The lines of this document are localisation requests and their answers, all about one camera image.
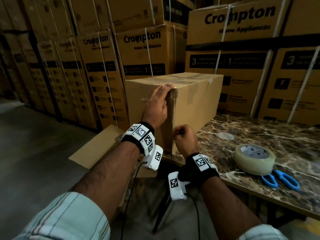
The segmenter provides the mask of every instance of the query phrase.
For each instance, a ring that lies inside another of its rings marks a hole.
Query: hand
[[[146,103],[142,121],[148,122],[154,129],[160,127],[167,118],[167,93],[174,88],[172,83],[159,85]]]
[[[199,152],[197,136],[189,125],[184,124],[174,128],[173,139],[178,151],[185,159],[191,154]]]

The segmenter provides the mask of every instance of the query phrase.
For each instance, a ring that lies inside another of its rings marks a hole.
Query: concrete floor
[[[68,157],[94,135],[20,102],[0,99],[0,239],[19,234],[38,211],[87,172]],[[124,239],[197,239],[197,215],[191,199],[173,202],[157,234],[151,234],[156,207],[165,193],[164,183],[155,178],[146,180],[145,192],[129,206]],[[197,201],[201,239],[217,239],[201,195],[196,189],[189,193]],[[121,224],[119,215],[111,224],[112,240],[120,238]],[[289,239],[320,240],[306,229],[287,224],[280,230]]]

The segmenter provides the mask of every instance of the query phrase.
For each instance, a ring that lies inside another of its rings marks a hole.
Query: scissor handle
[[[268,176],[268,177],[270,178],[270,182],[265,179],[266,176]],[[277,188],[279,187],[279,185],[278,185],[275,177],[274,177],[271,173],[268,174],[268,175],[266,175],[266,176],[261,176],[262,181],[263,181],[266,185],[270,186],[271,188],[277,189]]]
[[[280,170],[275,170],[275,172],[276,174],[278,174],[279,179],[281,179],[289,189],[295,190],[295,191],[300,190],[300,184],[293,177],[291,177],[290,175]]]

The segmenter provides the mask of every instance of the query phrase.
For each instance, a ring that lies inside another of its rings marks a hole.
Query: forearm
[[[237,239],[250,228],[262,224],[220,178],[209,178],[200,191],[219,239]]]
[[[110,220],[119,206],[139,155],[135,144],[122,142],[100,160],[72,191],[91,199]]]

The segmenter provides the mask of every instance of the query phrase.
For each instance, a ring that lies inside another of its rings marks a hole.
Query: wrist-mounted device
[[[200,153],[193,153],[186,158],[186,163],[189,168],[186,170],[193,171],[196,185],[202,185],[208,178],[217,176],[219,177],[217,167],[210,161],[210,158]],[[178,179],[179,172],[172,172],[168,175],[170,196],[172,200],[187,199],[186,188],[189,181],[180,181]]]
[[[147,122],[133,124],[122,136],[122,141],[130,141],[137,145],[140,154],[145,155],[145,167],[157,170],[162,158],[163,149],[156,145],[155,130]]]

